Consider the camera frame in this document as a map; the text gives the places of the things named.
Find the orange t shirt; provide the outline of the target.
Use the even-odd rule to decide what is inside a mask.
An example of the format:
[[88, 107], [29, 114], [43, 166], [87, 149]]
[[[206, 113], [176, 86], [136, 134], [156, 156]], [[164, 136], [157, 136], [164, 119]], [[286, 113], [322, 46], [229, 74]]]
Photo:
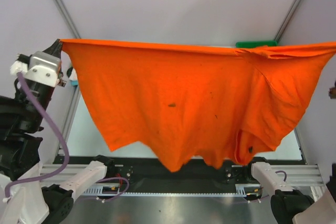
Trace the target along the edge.
[[335, 43], [224, 48], [63, 39], [110, 150], [141, 142], [171, 172], [276, 150], [299, 123]]

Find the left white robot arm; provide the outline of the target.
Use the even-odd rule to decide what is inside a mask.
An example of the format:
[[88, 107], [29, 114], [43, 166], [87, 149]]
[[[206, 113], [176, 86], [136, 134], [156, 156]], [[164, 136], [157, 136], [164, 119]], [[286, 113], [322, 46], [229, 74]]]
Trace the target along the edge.
[[[60, 184], [42, 186], [43, 180], [60, 174], [69, 163], [66, 141], [47, 113], [54, 89], [64, 86], [61, 70], [62, 42], [32, 55], [19, 54], [10, 67], [15, 76], [15, 96], [1, 97], [1, 189], [6, 208], [1, 223], [60, 223], [79, 196], [99, 180], [110, 182], [116, 169], [97, 157], [79, 173]], [[64, 150], [60, 167], [42, 174], [39, 157], [41, 137], [47, 122]]]

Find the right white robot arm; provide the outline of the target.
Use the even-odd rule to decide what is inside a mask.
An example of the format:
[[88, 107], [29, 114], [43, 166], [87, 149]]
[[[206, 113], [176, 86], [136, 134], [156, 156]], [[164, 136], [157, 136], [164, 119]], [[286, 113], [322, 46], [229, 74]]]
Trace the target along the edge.
[[249, 183], [258, 181], [268, 193], [278, 223], [335, 223], [335, 163], [327, 188], [317, 201], [289, 186], [268, 163], [250, 164], [242, 169], [242, 176]]

